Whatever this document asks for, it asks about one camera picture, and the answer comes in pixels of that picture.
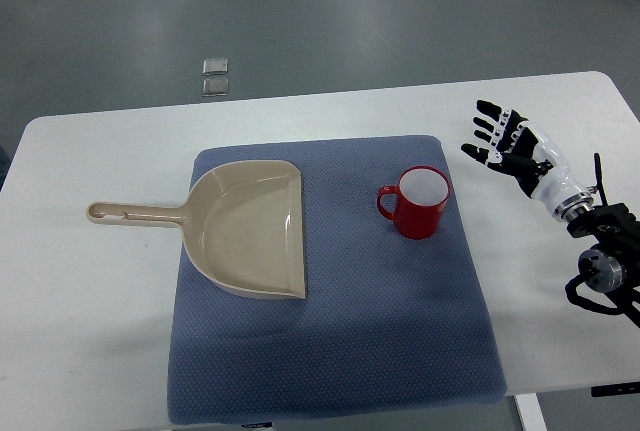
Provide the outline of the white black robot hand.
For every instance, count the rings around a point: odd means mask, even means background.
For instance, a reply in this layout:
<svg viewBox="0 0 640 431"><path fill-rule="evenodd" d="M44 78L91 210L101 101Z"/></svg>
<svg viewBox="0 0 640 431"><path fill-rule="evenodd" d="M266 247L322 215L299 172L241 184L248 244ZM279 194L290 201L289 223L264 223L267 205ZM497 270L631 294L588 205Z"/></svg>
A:
<svg viewBox="0 0 640 431"><path fill-rule="evenodd" d="M466 155L513 177L558 221L569 222L592 209L592 193L572 176L568 160L539 125L489 101L479 100L476 109L474 136L484 144L463 144Z"/></svg>

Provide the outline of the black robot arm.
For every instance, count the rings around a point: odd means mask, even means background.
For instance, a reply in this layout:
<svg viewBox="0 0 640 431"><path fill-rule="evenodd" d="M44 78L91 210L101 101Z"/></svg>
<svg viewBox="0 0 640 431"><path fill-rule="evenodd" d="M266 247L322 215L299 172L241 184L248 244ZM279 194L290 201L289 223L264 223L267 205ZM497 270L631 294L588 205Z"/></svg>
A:
<svg viewBox="0 0 640 431"><path fill-rule="evenodd" d="M597 243L578 258L578 274L565 285L568 301L590 312L626 316L639 324L639 221L623 203L610 204L603 185L601 157L594 155L598 195L594 206L579 203L564 215L573 238L592 236Z"/></svg>

